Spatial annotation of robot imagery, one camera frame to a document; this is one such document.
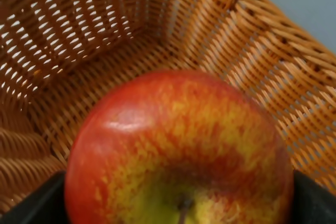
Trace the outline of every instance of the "black object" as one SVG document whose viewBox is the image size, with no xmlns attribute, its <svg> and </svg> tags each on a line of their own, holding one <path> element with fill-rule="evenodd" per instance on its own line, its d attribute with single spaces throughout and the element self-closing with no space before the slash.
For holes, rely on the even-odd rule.
<svg viewBox="0 0 336 224">
<path fill-rule="evenodd" d="M 68 224 L 64 207 L 65 172 L 58 172 L 6 213 L 0 224 Z"/>
<path fill-rule="evenodd" d="M 55 174 L 5 214 L 0 224 L 70 224 L 64 207 L 64 175 Z M 299 171 L 294 178 L 291 224 L 336 224 L 336 197 Z"/>
</svg>

